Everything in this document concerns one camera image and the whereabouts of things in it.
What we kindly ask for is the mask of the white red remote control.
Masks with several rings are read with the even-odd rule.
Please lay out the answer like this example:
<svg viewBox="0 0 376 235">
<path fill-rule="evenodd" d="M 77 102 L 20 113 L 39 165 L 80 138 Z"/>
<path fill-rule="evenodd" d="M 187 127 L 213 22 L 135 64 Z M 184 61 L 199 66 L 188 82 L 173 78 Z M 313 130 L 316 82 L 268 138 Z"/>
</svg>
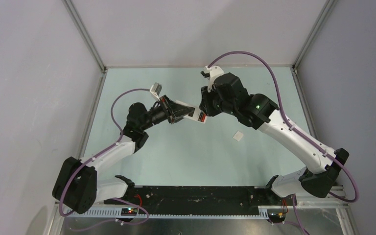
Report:
<svg viewBox="0 0 376 235">
<path fill-rule="evenodd" d="M 203 111 L 198 106 L 194 106 L 194 105 L 191 105 L 191 104 L 179 101 L 179 100 L 176 100 L 175 102 L 180 105 L 187 106 L 193 109 L 193 111 L 190 111 L 187 115 L 183 116 L 183 118 L 201 123 L 198 119 L 199 119 L 200 113 Z"/>
</svg>

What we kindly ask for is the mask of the white battery compartment cover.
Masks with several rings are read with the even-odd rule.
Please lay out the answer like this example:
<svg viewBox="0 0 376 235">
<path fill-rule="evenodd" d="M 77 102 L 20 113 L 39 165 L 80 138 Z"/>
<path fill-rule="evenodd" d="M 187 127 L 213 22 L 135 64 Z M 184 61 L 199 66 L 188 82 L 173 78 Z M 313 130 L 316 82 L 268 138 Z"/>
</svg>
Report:
<svg viewBox="0 0 376 235">
<path fill-rule="evenodd" d="M 243 138 L 244 134 L 240 131 L 236 131 L 233 135 L 233 139 L 236 141 L 240 141 Z"/>
</svg>

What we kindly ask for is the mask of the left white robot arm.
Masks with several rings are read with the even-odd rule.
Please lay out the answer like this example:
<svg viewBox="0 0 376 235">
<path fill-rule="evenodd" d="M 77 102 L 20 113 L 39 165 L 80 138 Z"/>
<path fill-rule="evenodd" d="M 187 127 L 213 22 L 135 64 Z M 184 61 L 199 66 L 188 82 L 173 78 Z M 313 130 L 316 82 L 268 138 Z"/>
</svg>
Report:
<svg viewBox="0 0 376 235">
<path fill-rule="evenodd" d="M 127 122 L 119 139 L 84 162 L 67 158 L 61 167 L 52 196 L 61 205 L 83 214 L 94 203 L 116 197 L 124 204 L 133 202 L 133 182 L 123 176 L 100 180 L 101 172 L 140 150 L 148 139 L 146 130 L 163 121 L 176 124 L 183 119 L 204 123 L 207 116 L 199 107 L 160 97 L 150 109 L 140 103 L 128 109 Z"/>
</svg>

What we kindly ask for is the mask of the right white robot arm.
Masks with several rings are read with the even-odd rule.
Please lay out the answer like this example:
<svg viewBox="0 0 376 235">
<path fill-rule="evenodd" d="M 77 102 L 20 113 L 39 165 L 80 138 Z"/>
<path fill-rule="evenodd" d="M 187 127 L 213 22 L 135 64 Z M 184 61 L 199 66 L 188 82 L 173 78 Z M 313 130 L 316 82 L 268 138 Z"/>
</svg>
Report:
<svg viewBox="0 0 376 235">
<path fill-rule="evenodd" d="M 200 109 L 209 117 L 221 113 L 234 116 L 244 126 L 272 137 L 293 153 L 305 166 L 287 175 L 275 175 L 266 185 L 265 198 L 272 205 L 286 196 L 308 193 L 318 198 L 330 194 L 349 153 L 332 149 L 309 136 L 295 123 L 283 119 L 279 106 L 263 94 L 248 94 L 232 73 L 217 77 L 201 88 Z"/>
</svg>

